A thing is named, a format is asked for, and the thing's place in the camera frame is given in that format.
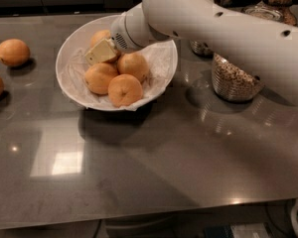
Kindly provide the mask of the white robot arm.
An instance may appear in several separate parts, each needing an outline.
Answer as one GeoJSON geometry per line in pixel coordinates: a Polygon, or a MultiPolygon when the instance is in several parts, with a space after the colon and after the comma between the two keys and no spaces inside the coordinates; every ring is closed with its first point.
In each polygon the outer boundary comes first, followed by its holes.
{"type": "Polygon", "coordinates": [[[298,105],[298,27],[223,8],[214,0],[142,0],[86,54],[92,63],[175,39],[202,41],[298,105]]]}

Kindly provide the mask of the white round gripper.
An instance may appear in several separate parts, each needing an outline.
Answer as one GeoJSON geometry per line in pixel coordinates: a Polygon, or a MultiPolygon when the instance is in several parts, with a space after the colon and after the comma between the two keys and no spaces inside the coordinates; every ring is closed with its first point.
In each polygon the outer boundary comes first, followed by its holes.
{"type": "Polygon", "coordinates": [[[102,39],[86,52],[84,57],[90,65],[115,61],[119,55],[118,50],[127,54],[141,50],[128,34],[125,13],[113,20],[110,33],[112,40],[102,39]]]}

